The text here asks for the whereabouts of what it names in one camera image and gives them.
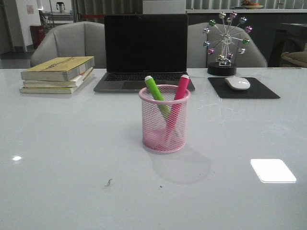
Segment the laptop screen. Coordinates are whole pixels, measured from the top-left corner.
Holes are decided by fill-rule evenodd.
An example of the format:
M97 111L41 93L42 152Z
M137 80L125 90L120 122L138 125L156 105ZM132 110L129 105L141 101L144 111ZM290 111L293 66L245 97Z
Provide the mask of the laptop screen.
M131 14L105 17L108 72L187 70L186 14Z

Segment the laptop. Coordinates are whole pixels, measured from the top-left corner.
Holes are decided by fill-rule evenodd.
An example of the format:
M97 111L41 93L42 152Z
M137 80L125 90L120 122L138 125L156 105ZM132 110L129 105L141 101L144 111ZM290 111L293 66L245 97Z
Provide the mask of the laptop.
M186 14L107 15L105 35L106 74L95 92L138 92L148 75L178 85L187 74ZM195 90L191 80L188 89Z

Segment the black mouse pad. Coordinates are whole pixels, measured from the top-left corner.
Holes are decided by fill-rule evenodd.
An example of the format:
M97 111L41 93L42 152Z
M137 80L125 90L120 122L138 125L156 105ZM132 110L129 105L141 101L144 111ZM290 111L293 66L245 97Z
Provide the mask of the black mouse pad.
M208 78L211 85L221 98L240 98L240 99L278 99L276 93L262 84L256 78L246 78L250 83L250 88L247 90L233 90L225 81L225 77Z

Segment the stack of books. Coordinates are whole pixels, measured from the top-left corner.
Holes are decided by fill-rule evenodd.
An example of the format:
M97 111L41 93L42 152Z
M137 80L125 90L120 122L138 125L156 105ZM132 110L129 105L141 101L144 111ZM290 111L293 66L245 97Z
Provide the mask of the stack of books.
M21 72L21 93L71 94L89 78L94 57L56 57Z

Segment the computer mouse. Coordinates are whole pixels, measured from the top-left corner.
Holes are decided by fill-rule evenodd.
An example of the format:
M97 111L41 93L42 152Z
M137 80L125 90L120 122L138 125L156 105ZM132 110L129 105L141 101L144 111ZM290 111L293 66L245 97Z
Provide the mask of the computer mouse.
M246 78L232 76L225 78L225 81L233 90L247 90L250 88L250 83Z

